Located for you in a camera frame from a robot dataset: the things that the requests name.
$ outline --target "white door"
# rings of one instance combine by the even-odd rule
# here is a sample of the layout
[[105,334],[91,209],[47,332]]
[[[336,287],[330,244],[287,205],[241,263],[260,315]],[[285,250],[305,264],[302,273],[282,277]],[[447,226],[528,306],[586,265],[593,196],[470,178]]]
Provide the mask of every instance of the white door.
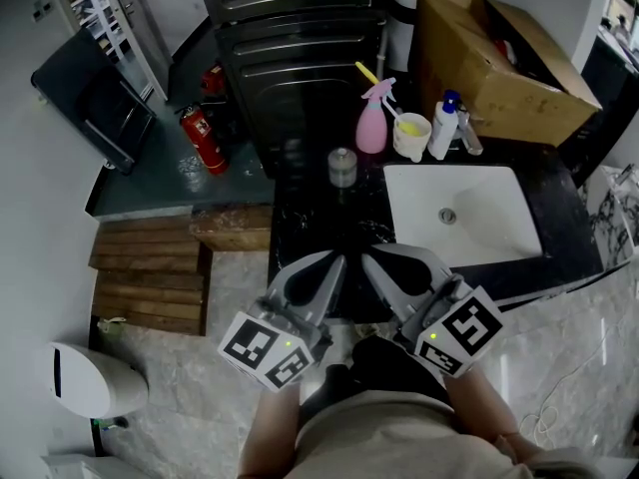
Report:
[[173,59],[167,50],[145,0],[109,0],[131,49],[154,89],[169,99],[169,68]]

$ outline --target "white bottle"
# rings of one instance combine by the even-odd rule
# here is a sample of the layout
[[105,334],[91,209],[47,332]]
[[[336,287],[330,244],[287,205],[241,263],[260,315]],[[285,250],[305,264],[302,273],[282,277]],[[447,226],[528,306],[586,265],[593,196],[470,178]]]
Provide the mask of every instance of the white bottle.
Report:
[[432,120],[432,136],[428,141],[428,152],[436,160],[443,160],[459,124],[457,101],[459,95],[455,91],[446,91],[443,101],[435,106],[435,117]]

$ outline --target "person's arm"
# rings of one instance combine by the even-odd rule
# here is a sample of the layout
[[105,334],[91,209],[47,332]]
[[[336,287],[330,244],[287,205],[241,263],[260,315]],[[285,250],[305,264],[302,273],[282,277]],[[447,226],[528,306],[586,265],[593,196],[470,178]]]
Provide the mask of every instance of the person's arm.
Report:
[[459,378],[444,377],[455,414],[468,434],[494,443],[503,437],[522,462],[543,451],[519,433],[510,407],[478,365]]
[[295,462],[300,385],[263,392],[240,459],[239,478],[280,479]]

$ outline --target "blue cap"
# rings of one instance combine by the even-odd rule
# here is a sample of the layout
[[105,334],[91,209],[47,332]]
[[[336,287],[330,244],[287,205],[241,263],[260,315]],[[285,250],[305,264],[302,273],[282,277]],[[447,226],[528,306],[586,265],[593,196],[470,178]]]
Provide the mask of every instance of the blue cap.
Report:
[[443,93],[443,111],[446,114],[454,114],[457,109],[457,101],[459,101],[459,93],[446,89]]

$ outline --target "white cable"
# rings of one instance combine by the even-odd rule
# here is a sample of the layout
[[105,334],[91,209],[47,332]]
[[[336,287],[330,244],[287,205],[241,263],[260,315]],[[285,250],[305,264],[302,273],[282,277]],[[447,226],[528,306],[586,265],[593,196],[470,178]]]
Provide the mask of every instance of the white cable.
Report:
[[[535,420],[535,425],[532,428],[532,437],[533,437],[533,440],[534,440],[535,444],[537,446],[539,446],[539,447],[542,446],[539,443],[539,440],[537,439],[537,434],[540,434],[540,435],[545,435],[546,438],[550,441],[550,444],[552,445],[551,449],[555,448],[555,442],[552,439],[552,437],[550,436],[550,429],[552,429],[552,427],[555,425],[557,420],[559,420],[559,410],[557,408],[555,408],[554,406],[545,406],[545,404],[548,402],[548,399],[550,399],[552,394],[555,393],[555,391],[557,390],[557,387],[565,379],[568,379],[569,377],[571,377],[574,374],[576,374],[577,372],[579,372],[583,367],[585,367],[590,362],[590,360],[592,360],[595,356],[597,356],[597,353],[601,349],[601,346],[603,345],[603,343],[606,341],[606,338],[608,337],[608,334],[611,331],[613,331],[615,328],[619,327],[619,325],[623,322],[623,320],[625,319],[626,315],[628,314],[628,312],[630,310],[632,310],[632,308],[626,309],[624,314],[619,318],[619,321],[617,321],[610,328],[608,328],[608,330],[606,331],[604,336],[599,341],[599,344],[597,345],[595,350],[592,352],[592,354],[584,362],[582,362],[579,366],[577,366],[577,368],[574,369],[572,372],[569,372],[565,376],[562,376],[559,379],[559,381],[557,381],[557,383],[555,383],[555,386],[552,387],[552,390],[550,390],[550,393],[545,397],[545,399],[541,403],[541,406],[539,407],[539,411],[536,414],[535,413],[528,413],[523,419],[521,419],[521,422],[519,423],[519,432],[520,433],[522,433],[521,429],[522,429],[524,423],[526,422],[526,420],[528,420],[529,418],[533,418]],[[555,417],[554,417],[554,419],[552,419],[552,421],[548,422],[547,420],[544,420],[544,413],[546,412],[546,410],[550,410],[550,409],[555,411]]]

